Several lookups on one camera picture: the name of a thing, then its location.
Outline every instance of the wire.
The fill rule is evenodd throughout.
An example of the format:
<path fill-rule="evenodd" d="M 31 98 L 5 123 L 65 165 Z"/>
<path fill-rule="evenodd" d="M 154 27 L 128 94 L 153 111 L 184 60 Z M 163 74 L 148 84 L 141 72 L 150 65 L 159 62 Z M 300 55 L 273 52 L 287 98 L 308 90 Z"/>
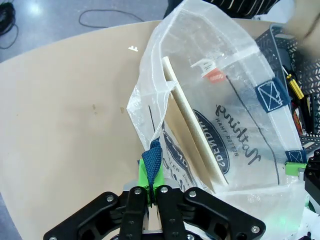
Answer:
<path fill-rule="evenodd" d="M 129 15 L 129 16 L 132 16 L 132 17 L 138 19 L 141 22 L 145 22 L 142 18 L 138 17 L 137 15 L 135 15 L 135 14 L 133 14 L 131 12 L 127 12 L 127 11 L 116 10 L 116 9 L 90 9 L 90 10 L 86 10 L 83 13 L 81 13 L 80 16 L 79 16 L 79 20 L 78 20 L 80 25 L 88 27 L 88 28 L 94 28 L 94 29 L 107 29 L 107 28 L 109 28 L 108 26 L 94 26 L 94 25 L 88 25 L 88 24 L 85 24 L 85 23 L 81 22 L 81 17 L 84 14 L 89 13 L 89 12 L 117 12 L 117 13 L 121 13 L 121 14 L 126 14 L 126 15 Z"/>
<path fill-rule="evenodd" d="M 9 44 L 9 46 L 0 46 L 0 49 L 2 50 L 10 48 L 16 42 L 19 35 L 19 28 L 16 25 L 16 10 L 12 2 L 4 2 L 0 4 L 0 36 L 7 34 L 13 27 L 16 27 L 16 36 L 14 40 Z"/>
<path fill-rule="evenodd" d="M 13 44 L 15 44 L 15 42 L 17 41 L 18 35 L 19 35 L 19 28 L 16 24 L 13 25 L 14 27 L 16 27 L 16 35 L 14 40 L 8 45 L 8 46 L 0 46 L 0 49 L 5 50 L 5 49 L 9 49 Z"/>

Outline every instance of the screwdriver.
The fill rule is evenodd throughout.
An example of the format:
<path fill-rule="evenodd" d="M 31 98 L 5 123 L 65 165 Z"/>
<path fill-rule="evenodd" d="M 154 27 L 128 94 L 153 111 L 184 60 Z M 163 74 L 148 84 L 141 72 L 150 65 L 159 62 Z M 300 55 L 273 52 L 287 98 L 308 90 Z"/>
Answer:
<path fill-rule="evenodd" d="M 298 84 L 297 84 L 296 80 L 294 79 L 294 77 L 292 76 L 292 74 L 288 73 L 284 66 L 282 66 L 282 69 L 286 74 L 285 79 L 289 82 L 289 85 L 290 85 L 291 89 L 293 90 L 293 92 L 295 93 L 295 95 L 298 97 L 299 100 L 303 99 L 305 97 L 305 95 L 301 91 L 300 87 L 298 86 Z"/>

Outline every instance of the person's hand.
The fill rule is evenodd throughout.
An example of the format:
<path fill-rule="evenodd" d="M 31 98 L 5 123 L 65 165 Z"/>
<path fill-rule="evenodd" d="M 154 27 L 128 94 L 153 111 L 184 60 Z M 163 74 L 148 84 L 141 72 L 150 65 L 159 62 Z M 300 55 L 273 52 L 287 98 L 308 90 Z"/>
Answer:
<path fill-rule="evenodd" d="M 320 58 L 320 0 L 296 0 L 285 32 L 295 36 L 312 58 Z"/>

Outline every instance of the black mechanical part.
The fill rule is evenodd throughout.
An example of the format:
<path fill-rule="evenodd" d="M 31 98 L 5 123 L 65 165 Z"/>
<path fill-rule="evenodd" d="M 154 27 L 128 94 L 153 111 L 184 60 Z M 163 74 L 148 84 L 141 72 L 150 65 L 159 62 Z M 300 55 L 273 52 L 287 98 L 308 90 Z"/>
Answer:
<path fill-rule="evenodd" d="M 132 194 L 140 189 L 140 194 Z M 88 205 L 77 211 L 59 225 L 48 231 L 43 240 L 102 240 L 115 229 L 120 228 L 128 201 L 147 199 L 143 187 L 123 191 L 118 197 L 113 192 L 104 192 Z"/>
<path fill-rule="evenodd" d="M 198 227 L 216 240 L 257 240 L 265 224 L 200 188 L 182 192 L 162 185 L 156 189 L 162 232 L 143 231 L 148 207 L 147 190 L 135 186 L 119 197 L 105 192 L 48 231 L 43 240 L 102 240 L 120 228 L 118 240 L 198 240 L 184 222 Z"/>
<path fill-rule="evenodd" d="M 186 240 L 187 231 L 183 215 L 177 204 L 183 200 L 181 190 L 163 185 L 156 189 L 155 197 L 164 238 L 166 240 Z"/>
<path fill-rule="evenodd" d="M 320 149 L 314 151 L 305 167 L 303 179 L 304 189 L 320 205 Z"/>
<path fill-rule="evenodd" d="M 196 208 L 193 218 L 185 220 L 217 240 L 257 240 L 266 231 L 259 219 L 240 211 L 206 191 L 192 187 L 184 193 L 187 204 Z"/>
<path fill-rule="evenodd" d="M 185 240 L 183 221 L 200 228 L 216 240 L 225 240 L 227 237 L 230 240 L 257 240 L 266 231 L 266 225 L 259 219 L 198 187 L 190 188 L 185 193 L 170 186 L 161 187 L 168 189 L 167 192 L 162 192 L 161 188 L 156 191 L 162 229 L 168 234 L 165 239 Z"/>
<path fill-rule="evenodd" d="M 120 227 L 120 239 L 141 239 L 147 212 L 147 191 L 143 187 L 130 190 Z"/>
<path fill-rule="evenodd" d="M 311 232 L 308 231 L 307 236 L 303 236 L 299 240 L 314 240 L 314 239 L 311 239 Z"/>
<path fill-rule="evenodd" d="M 197 234 L 186 231 L 187 238 L 185 240 L 202 240 Z M 119 240 L 119 235 L 114 236 L 111 240 Z M 141 235 L 141 240 L 165 240 L 164 233 L 162 231 L 144 231 Z"/>

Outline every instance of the gray floor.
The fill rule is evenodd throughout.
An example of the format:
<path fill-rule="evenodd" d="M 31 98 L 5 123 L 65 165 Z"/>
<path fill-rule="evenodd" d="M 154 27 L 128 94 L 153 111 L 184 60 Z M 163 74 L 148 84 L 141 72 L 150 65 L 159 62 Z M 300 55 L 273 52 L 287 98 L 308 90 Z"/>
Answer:
<path fill-rule="evenodd" d="M 133 13 L 145 21 L 160 20 L 167 0 L 14 0 L 18 38 L 9 49 L 0 49 L 0 63 L 32 49 L 61 39 L 94 31 L 78 23 L 79 15 L 89 9 L 116 9 Z M 114 27 L 139 20 L 118 12 L 88 12 L 82 21 L 88 25 Z M 14 27 L 0 37 L 8 46 L 16 36 Z M 21 240 L 0 194 L 0 240 Z"/>

